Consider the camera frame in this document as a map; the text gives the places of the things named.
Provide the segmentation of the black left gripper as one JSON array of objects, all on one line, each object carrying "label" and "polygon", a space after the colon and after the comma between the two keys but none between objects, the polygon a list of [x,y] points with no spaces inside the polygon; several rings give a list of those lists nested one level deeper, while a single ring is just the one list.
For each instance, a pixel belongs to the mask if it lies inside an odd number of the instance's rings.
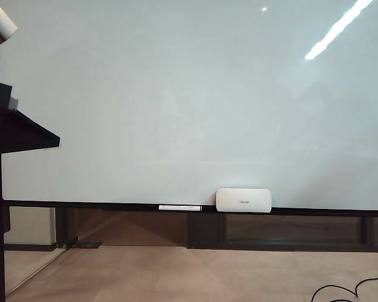
[{"label": "black left gripper", "polygon": [[0,154],[58,147],[59,136],[17,110],[12,88],[0,83]]}]

